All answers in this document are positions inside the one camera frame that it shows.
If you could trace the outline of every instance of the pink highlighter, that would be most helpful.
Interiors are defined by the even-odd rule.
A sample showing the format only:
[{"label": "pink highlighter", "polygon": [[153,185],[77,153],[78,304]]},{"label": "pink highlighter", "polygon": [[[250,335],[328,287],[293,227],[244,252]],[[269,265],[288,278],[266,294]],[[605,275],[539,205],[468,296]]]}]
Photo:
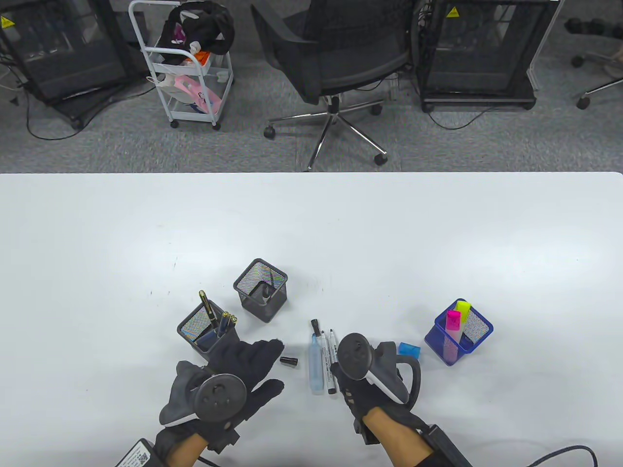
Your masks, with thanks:
[{"label": "pink highlighter", "polygon": [[[457,341],[461,342],[461,312],[454,309],[448,310],[445,317],[445,331],[448,335]],[[454,363],[459,356],[459,348],[447,337],[444,342],[444,360],[448,363]]]}]

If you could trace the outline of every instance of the gloved hand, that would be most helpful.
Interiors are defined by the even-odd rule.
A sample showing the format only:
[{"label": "gloved hand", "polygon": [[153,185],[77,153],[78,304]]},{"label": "gloved hand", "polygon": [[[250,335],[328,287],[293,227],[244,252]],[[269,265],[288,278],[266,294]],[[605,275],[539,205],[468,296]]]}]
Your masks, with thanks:
[{"label": "gloved hand", "polygon": [[[250,417],[272,398],[283,390],[283,382],[277,379],[265,381],[259,388],[255,386],[266,378],[275,361],[283,351],[283,343],[277,339],[272,341],[258,341],[254,344],[247,342],[233,342],[218,348],[210,354],[209,368],[221,374],[232,374],[240,378],[247,388],[247,400],[242,410],[230,420],[223,422],[205,422],[195,418],[179,425],[170,426],[162,430],[156,437],[155,451],[160,459],[165,460],[172,447],[193,434],[198,434],[207,443],[208,449],[218,453],[228,444],[234,444],[238,434],[234,428]],[[169,409],[176,410],[179,406],[180,393],[187,394],[190,390],[200,386],[211,376],[208,370],[193,365],[190,362],[180,362],[177,367],[178,376],[171,389],[169,404],[161,412]]]},{"label": "gloved hand", "polygon": [[365,417],[374,407],[404,407],[391,400],[382,390],[365,379],[350,379],[342,371],[339,363],[331,365],[331,373],[337,378],[340,392],[344,395],[348,408],[357,420]]}]

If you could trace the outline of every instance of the qr code label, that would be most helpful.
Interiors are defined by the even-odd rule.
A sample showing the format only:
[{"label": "qr code label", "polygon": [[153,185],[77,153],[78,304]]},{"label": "qr code label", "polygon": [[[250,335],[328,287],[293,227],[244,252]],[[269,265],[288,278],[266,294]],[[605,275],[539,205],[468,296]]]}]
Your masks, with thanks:
[{"label": "qr code label", "polygon": [[117,467],[143,467],[150,459],[150,452],[142,441],[139,441],[123,458]]}]

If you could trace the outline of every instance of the black marker cap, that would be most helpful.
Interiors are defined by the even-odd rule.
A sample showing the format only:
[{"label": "black marker cap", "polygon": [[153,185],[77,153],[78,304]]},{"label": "black marker cap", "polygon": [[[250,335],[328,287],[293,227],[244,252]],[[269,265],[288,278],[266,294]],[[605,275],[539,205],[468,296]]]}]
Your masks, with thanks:
[{"label": "black marker cap", "polygon": [[313,327],[313,333],[316,334],[316,337],[320,337],[320,326],[318,325],[318,320],[312,319],[311,326]]},{"label": "black marker cap", "polygon": [[293,365],[293,366],[298,365],[298,359],[294,357],[280,357],[279,361],[281,363],[287,363],[288,365]]}]

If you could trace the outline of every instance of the office chair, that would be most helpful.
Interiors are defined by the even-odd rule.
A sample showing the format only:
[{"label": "office chair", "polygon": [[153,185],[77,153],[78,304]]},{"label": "office chair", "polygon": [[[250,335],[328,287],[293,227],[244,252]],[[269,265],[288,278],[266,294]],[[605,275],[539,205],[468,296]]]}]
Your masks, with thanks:
[{"label": "office chair", "polygon": [[383,99],[340,106],[340,95],[378,82],[411,62],[410,29],[414,0],[311,0],[306,11],[280,18],[266,0],[254,0],[251,13],[266,61],[281,70],[304,102],[327,110],[268,120],[264,136],[275,137],[273,124],[325,117],[325,125],[307,170],[313,167],[333,123],[340,122],[379,153],[387,151],[344,115],[369,108],[380,115]]},{"label": "office chair", "polygon": [[[578,18],[571,18],[565,23],[564,26],[571,34],[601,35],[605,37],[613,37],[619,40],[623,39],[623,26],[600,19],[582,21]],[[623,72],[623,62],[621,62],[622,56],[623,49],[612,57],[596,54],[595,52],[586,52],[584,55],[576,55],[573,57],[571,59],[571,65],[574,68],[579,68],[584,65],[585,62],[593,62]],[[580,99],[578,99],[576,107],[580,110],[586,110],[589,105],[591,105],[591,98],[589,96],[622,83],[623,78],[617,78],[607,82],[606,84],[585,91]]]}]

